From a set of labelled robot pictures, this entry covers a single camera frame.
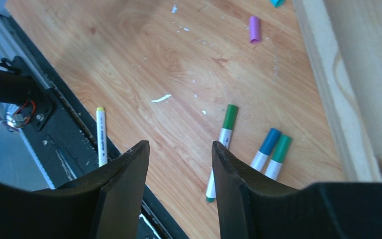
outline green marker cap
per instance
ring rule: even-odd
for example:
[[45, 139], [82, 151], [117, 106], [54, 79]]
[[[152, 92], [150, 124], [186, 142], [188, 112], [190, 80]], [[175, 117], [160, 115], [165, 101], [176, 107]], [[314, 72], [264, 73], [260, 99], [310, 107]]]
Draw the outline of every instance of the green marker cap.
[[282, 134], [278, 143], [276, 144], [272, 160], [278, 163], [283, 163], [286, 158], [287, 151], [289, 150], [290, 143], [292, 143], [292, 138]]
[[238, 115], [238, 107], [235, 105], [228, 105], [228, 109], [226, 110], [225, 120], [223, 121], [222, 128], [233, 130], [237, 115]]

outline wooden tabletop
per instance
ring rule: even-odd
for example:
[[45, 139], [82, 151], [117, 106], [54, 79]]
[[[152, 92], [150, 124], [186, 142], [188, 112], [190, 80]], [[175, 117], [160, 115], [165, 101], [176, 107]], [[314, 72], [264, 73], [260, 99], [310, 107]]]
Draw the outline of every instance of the wooden tabletop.
[[[239, 106], [230, 150], [242, 161], [250, 164], [276, 127], [294, 138], [280, 182], [301, 188], [344, 177], [291, 1], [235, 2], [6, 5], [89, 113], [106, 108], [119, 150], [150, 141], [146, 183], [190, 238], [219, 237], [205, 190], [228, 104]], [[262, 20], [259, 44], [248, 41], [252, 15]]]

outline wood grain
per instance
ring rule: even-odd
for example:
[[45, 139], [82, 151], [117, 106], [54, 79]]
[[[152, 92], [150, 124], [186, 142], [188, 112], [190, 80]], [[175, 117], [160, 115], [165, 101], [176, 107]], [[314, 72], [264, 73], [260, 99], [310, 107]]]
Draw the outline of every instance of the wood grain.
[[[6, 7], [90, 114], [107, 109], [108, 136], [121, 151], [150, 141], [146, 183], [190, 238], [219, 237], [216, 204], [204, 194], [227, 104], [240, 107], [230, 150], [244, 162], [276, 127], [294, 138], [280, 182], [343, 180], [291, 2], [178, 0], [171, 13], [173, 3]], [[262, 20], [256, 45], [246, 29], [252, 15]]]
[[382, 181], [382, 2], [294, 4], [346, 174]]

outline bolt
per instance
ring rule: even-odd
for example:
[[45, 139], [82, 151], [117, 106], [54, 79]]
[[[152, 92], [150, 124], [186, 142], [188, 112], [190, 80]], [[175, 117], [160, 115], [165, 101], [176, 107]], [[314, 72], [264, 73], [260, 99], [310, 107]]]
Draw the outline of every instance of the bolt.
[[43, 114], [38, 114], [38, 115], [36, 115], [36, 119], [38, 121], [43, 121], [45, 119], [45, 116]]

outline purple marker cap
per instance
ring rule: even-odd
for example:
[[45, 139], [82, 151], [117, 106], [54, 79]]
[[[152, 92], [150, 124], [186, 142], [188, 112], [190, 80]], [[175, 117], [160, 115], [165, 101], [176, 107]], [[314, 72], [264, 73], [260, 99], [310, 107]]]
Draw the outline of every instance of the purple marker cap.
[[259, 43], [261, 41], [260, 19], [256, 16], [250, 17], [248, 27], [250, 30], [250, 43]]

